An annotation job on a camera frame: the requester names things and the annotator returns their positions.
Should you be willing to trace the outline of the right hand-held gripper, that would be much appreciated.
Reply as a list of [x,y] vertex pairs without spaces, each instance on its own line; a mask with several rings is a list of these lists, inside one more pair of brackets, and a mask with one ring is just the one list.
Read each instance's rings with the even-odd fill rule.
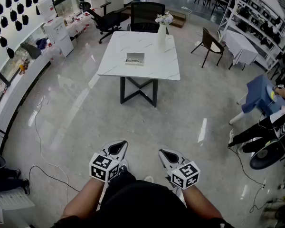
[[194,161],[185,159],[184,155],[172,149],[160,149],[159,158],[167,169],[167,180],[172,187],[182,190],[195,185],[200,178],[200,169]]

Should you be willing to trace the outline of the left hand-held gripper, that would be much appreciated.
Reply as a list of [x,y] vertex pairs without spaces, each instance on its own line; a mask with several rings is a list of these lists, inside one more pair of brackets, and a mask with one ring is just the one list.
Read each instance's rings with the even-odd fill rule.
[[89,163],[90,177],[102,182],[109,182],[119,172],[119,164],[124,159],[128,148],[126,140],[112,141],[95,152]]

